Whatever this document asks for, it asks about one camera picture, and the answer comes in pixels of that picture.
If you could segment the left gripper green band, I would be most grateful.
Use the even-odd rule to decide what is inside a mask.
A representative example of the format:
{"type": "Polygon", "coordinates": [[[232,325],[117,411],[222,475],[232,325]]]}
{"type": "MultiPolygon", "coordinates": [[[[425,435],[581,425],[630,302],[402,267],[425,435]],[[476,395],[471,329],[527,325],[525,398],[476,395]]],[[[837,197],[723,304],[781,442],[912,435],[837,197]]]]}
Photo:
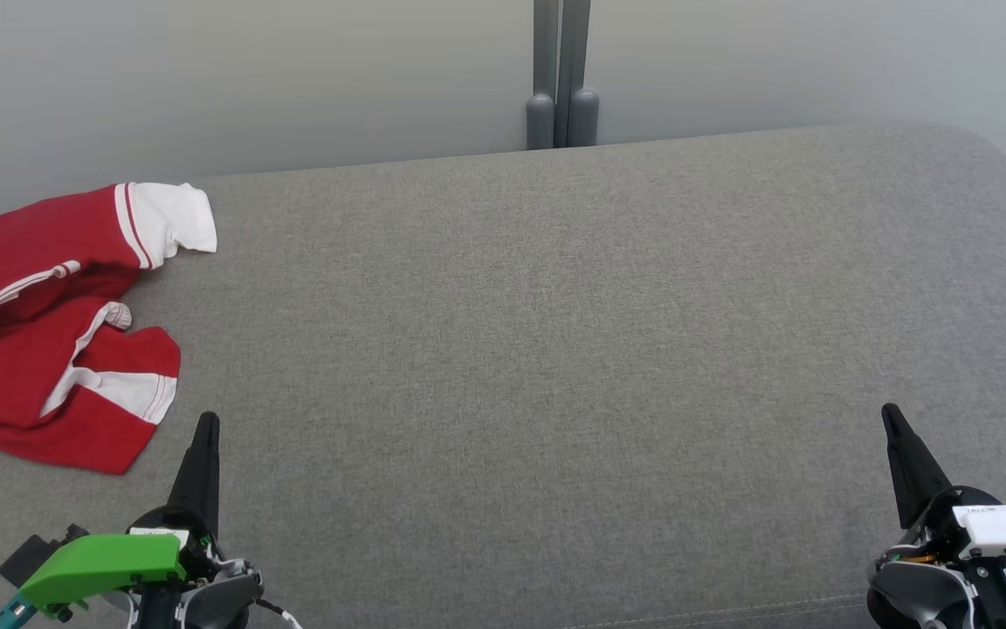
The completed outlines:
{"type": "Polygon", "coordinates": [[[224,628],[226,562],[218,549],[220,419],[204,411],[167,505],[123,533],[69,526],[60,541],[33,535],[17,551],[17,621],[59,622],[91,598],[123,606],[129,628],[224,628]]]}

